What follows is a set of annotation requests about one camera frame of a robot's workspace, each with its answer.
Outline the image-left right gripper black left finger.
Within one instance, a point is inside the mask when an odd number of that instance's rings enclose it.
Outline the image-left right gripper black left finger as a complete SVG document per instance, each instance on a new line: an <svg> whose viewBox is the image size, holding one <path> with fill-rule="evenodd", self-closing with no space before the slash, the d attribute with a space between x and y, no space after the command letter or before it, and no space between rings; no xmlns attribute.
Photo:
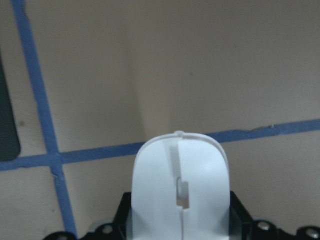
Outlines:
<svg viewBox="0 0 320 240"><path fill-rule="evenodd" d="M132 222L132 193L123 194L120 204L113 221L111 222L112 232L111 240L132 240L133 222Z"/></svg>

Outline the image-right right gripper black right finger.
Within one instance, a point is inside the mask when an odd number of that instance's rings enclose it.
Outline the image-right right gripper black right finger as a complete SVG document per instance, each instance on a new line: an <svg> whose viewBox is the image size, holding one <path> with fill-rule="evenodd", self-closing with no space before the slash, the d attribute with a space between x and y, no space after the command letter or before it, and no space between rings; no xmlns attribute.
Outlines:
<svg viewBox="0 0 320 240"><path fill-rule="evenodd" d="M229 208L229 239L251 240L252 228L253 218L237 195L231 191Z"/></svg>

